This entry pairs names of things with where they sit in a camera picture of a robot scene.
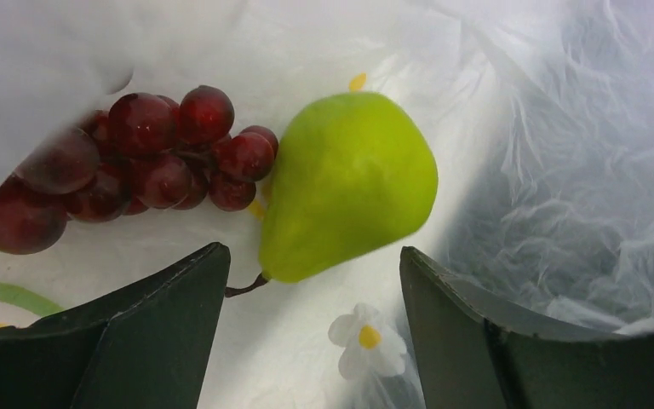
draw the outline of green pear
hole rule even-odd
[[[309,104],[280,142],[261,230],[262,273],[236,291],[270,279],[296,283],[413,234],[437,188],[425,138],[386,96],[350,92]]]

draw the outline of crumpled plastic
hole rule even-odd
[[[541,314],[654,331],[654,3],[0,0],[0,183],[46,135],[128,92],[214,85],[235,128],[279,133],[362,74],[431,144],[434,212],[396,245],[226,302],[201,407],[424,407],[413,361],[354,388],[326,339],[356,302],[404,316],[400,245]],[[259,271],[258,231],[249,212],[207,205],[70,223],[43,253],[0,254],[0,282],[67,308],[221,241],[241,286]]]

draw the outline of white flower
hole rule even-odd
[[[345,379],[359,378],[368,372],[383,377],[404,373],[404,339],[375,308],[358,303],[352,314],[337,317],[328,335],[333,344],[345,349],[339,363]]]

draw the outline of grape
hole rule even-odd
[[[155,209],[177,205],[189,194],[191,186],[192,172],[175,155],[164,153],[132,161],[132,191],[144,205]]]
[[[71,128],[44,141],[14,173],[36,192],[65,194],[89,183],[98,166],[94,141],[82,130]]]
[[[179,114],[180,138],[189,145],[218,141],[234,124],[234,106],[229,97],[207,85],[184,96]]]
[[[209,198],[224,211],[244,210],[255,199],[257,187],[250,181],[238,181],[223,173],[213,173],[209,179]]]
[[[91,134],[93,134],[96,130],[96,117],[98,117],[101,113],[101,110],[96,110],[89,115],[84,116],[79,122],[77,128],[84,131],[86,135],[91,136]]]
[[[274,135],[274,132],[272,132],[268,128],[265,128],[264,126],[252,125],[244,128],[242,132],[239,133],[244,134],[246,132],[254,132],[256,134],[261,135],[272,146],[272,150],[274,151],[274,156],[277,156],[277,150],[279,150],[279,141],[277,140],[277,136]]]
[[[253,132],[239,134],[212,147],[216,165],[222,172],[240,181],[260,181],[274,165],[269,141]]]
[[[176,101],[172,100],[168,96],[164,95],[157,95],[159,98],[162,99],[162,101],[166,102],[167,105],[169,105],[169,108],[171,109],[172,114],[174,115],[174,118],[176,119],[176,122],[179,122],[179,103]]]
[[[215,144],[229,141],[232,136],[229,134],[224,135]],[[174,155],[186,160],[188,163],[194,163],[198,167],[216,169],[214,155],[212,155],[212,144],[200,143],[198,145],[182,144],[177,147],[173,152]]]
[[[82,189],[62,197],[72,218],[81,222],[109,222],[129,206],[129,184],[124,172],[102,163],[94,180]]]
[[[106,111],[96,111],[92,117],[91,124],[82,128],[84,132],[91,136],[99,149],[101,158],[112,158],[118,156],[117,150],[109,139],[109,113]]]
[[[125,216],[138,215],[140,213],[144,213],[147,210],[149,210],[149,208],[146,207],[146,204],[143,204],[141,203],[141,200],[132,197],[131,202],[129,202],[129,207],[126,208],[124,215]]]
[[[109,139],[124,156],[160,153],[176,146],[176,118],[167,102],[147,93],[128,94],[109,110]]]
[[[54,245],[66,230],[67,216],[54,196],[33,192],[9,178],[0,188],[0,251],[25,255]]]
[[[216,170],[212,170],[210,168],[202,168],[202,176],[204,176],[208,183],[212,179],[212,174],[216,172]]]
[[[190,210],[199,206],[204,198],[207,197],[209,183],[197,166],[189,166],[192,172],[192,186],[189,188],[189,194],[178,205],[174,206],[177,210]]]
[[[217,141],[215,143],[228,142],[228,141],[231,141],[231,140],[232,140],[232,134],[227,132],[226,135],[224,135],[222,138],[219,139],[219,141]]]

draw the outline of yellow dot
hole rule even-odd
[[[264,206],[259,203],[259,200],[254,200],[252,203],[250,203],[250,206],[247,208],[247,210],[250,211],[250,213],[257,218],[260,222],[264,220],[264,215],[267,213],[264,210]]]
[[[361,74],[357,75],[355,78],[352,78],[352,81],[350,81],[349,84],[349,89],[350,91],[359,91],[364,87],[364,83],[367,82],[367,74],[362,72]]]
[[[382,335],[380,335],[380,332],[372,326],[365,325],[361,330],[359,330],[359,336],[357,339],[359,340],[359,344],[362,345],[362,348],[373,349],[380,344]]]

